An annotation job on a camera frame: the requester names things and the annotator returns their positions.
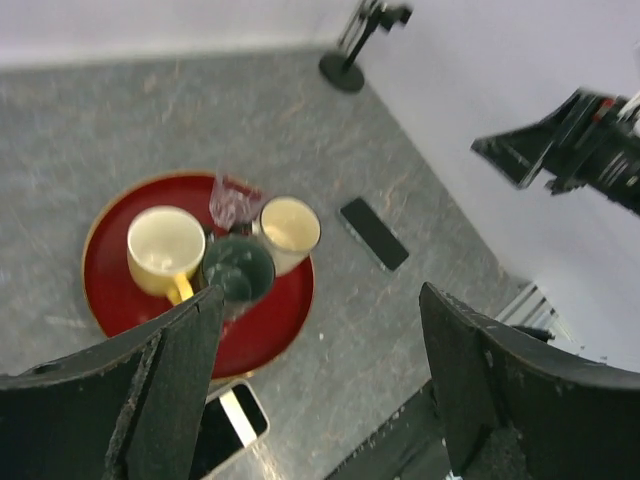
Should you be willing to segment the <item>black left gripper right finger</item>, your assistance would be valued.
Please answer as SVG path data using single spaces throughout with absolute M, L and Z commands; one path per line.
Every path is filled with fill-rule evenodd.
M 429 282 L 419 305 L 454 475 L 638 478 L 638 373 L 550 346 Z

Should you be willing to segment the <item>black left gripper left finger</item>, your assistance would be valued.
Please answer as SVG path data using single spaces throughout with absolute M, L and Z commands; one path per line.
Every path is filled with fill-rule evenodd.
M 222 290 L 206 287 L 100 344 L 2 376 L 2 478 L 188 478 L 222 326 Z

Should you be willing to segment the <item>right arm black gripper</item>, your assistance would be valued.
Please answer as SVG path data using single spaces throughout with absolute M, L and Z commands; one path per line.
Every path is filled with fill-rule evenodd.
M 639 97 L 578 89 L 554 114 L 523 128 L 475 139 L 471 150 L 516 189 L 546 171 L 553 195 L 589 186 L 639 213 Z

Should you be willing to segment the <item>black phone clear case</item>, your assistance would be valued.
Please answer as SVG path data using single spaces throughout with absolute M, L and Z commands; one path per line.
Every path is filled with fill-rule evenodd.
M 408 250 L 362 197 L 343 205 L 339 214 L 385 270 L 396 271 L 409 257 Z

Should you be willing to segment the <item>black phone stand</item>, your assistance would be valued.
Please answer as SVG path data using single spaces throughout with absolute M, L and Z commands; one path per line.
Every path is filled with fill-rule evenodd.
M 319 72 L 334 89 L 355 94 L 365 84 L 364 74 L 356 58 L 365 43 L 378 30 L 389 33 L 396 25 L 405 27 L 414 7 L 403 3 L 391 5 L 387 1 L 360 1 L 336 48 L 319 60 Z

